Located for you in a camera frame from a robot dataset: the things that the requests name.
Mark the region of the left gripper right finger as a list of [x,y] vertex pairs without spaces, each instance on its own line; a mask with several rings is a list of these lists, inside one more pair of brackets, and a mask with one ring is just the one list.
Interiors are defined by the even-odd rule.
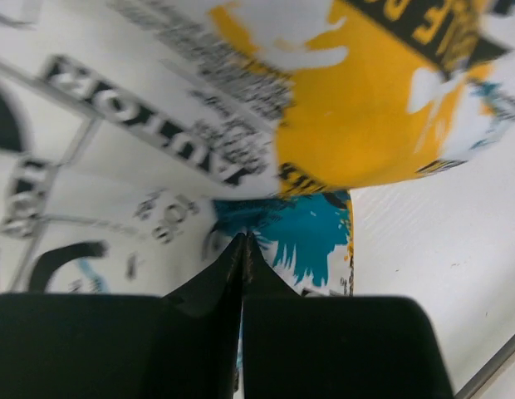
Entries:
[[426,313],[404,297],[302,296],[253,235],[243,260],[246,398],[450,398]]

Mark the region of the patterned white yellow teal shorts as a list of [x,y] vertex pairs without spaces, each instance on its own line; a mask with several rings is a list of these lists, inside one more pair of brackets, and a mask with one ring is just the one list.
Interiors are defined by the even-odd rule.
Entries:
[[349,295],[351,190],[514,124],[515,1],[0,1],[0,292]]

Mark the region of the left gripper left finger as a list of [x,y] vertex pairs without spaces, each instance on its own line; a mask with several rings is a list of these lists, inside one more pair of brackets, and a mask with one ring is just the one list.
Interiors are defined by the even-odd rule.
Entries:
[[243,247],[162,298],[0,295],[0,398],[230,398]]

